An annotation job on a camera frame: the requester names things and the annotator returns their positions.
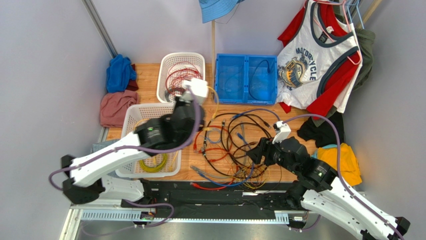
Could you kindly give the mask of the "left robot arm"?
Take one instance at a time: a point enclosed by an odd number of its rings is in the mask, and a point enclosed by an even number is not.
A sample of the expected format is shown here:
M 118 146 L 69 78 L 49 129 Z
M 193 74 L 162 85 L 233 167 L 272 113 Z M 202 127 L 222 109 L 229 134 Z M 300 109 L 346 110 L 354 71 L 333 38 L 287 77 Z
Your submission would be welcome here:
M 111 177 L 121 166 L 156 155 L 178 152 L 191 144 L 204 126 L 205 111 L 196 99 L 176 99 L 173 112 L 147 120 L 119 141 L 84 157 L 64 155 L 49 183 L 76 205 L 98 199 L 139 201 L 148 182 Z

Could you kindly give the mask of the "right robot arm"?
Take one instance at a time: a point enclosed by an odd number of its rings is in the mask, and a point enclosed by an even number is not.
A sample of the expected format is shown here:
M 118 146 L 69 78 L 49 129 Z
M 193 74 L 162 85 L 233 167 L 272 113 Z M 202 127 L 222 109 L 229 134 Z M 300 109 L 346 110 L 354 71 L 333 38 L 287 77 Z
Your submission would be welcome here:
M 358 240 L 400 240 L 411 223 L 380 210 L 345 181 L 328 163 L 311 157 L 294 137 L 280 143 L 262 137 L 246 152 L 255 164 L 278 165 L 297 176 L 284 194 L 293 209 L 303 208 L 344 228 Z

